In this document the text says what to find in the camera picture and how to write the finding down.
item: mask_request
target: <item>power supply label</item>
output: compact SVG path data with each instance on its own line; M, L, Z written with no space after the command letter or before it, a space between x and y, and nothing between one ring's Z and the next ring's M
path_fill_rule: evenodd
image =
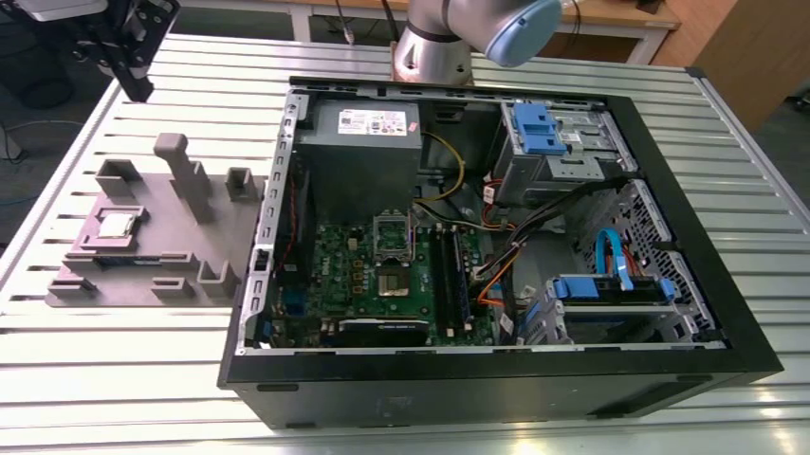
M338 134L407 136L406 112L345 109L338 121Z

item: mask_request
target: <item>motherboard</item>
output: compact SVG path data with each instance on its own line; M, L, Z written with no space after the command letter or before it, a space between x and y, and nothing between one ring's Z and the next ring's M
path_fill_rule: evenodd
M318 226L310 287L282 292L278 329L291 347L342 345L353 331L371 344L381 339L370 332L389 337L383 344L407 344L414 332L427 346L494 344L490 309L474 314L467 283L457 281L482 263L479 235L403 220L383 215L374 224Z

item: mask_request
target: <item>sticker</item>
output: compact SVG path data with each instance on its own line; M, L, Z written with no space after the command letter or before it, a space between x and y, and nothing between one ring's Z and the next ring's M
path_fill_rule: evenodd
M407 136L406 112L345 109L338 120L338 134Z
M664 27L664 28L673 28L676 25L670 24L668 22L646 22L645 26L647 27Z
M511 319L509 318L509 316L506 315L506 313L502 313L501 323L502 323L503 329L511 335L511 331L515 328L515 323L511 321Z
M578 142L582 143L582 137L577 133L559 133L559 138L565 142Z
M493 187L483 187L483 202L487 204L495 203L495 189Z

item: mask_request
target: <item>ram slot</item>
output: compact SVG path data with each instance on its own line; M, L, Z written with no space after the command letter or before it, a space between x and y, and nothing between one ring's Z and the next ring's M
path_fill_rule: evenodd
M458 292L454 285L454 249L442 231L435 231L430 236L430 274L437 329L439 334L451 337L463 327L463 321L454 298Z
M473 320L473 314L470 313L470 296L467 294L467 272L465 270L465 259L461 247L461 235L458 232L450 232L451 240L450 243L454 246L454 260L455 260L455 273L454 273L454 287L455 295L454 301L458 311L461 313L462 326L465 322Z

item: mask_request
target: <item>slotted metal worktable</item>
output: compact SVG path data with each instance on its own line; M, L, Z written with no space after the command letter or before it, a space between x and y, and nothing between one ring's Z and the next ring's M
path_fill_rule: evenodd
M754 386L639 420L274 432L215 386L231 308L46 305L106 158L167 172L155 136L184 133L208 175L267 175L289 77L387 80L389 70L386 47L174 35L150 102L112 85L0 259L0 451L810 453L808 211L710 85L680 69L538 60L503 70L477 58L474 75L479 85L634 98L786 368Z

